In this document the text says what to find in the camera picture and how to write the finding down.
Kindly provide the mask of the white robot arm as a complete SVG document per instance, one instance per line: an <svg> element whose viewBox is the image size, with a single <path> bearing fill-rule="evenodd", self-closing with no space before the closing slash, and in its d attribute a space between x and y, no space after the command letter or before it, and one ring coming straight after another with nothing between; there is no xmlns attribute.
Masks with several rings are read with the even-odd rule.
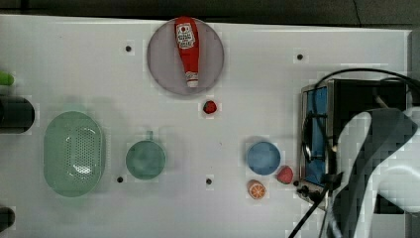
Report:
<svg viewBox="0 0 420 238"><path fill-rule="evenodd" d="M337 145L339 185L329 197L322 238L368 238L380 195L419 211L419 109L372 109L354 116Z"/></svg>

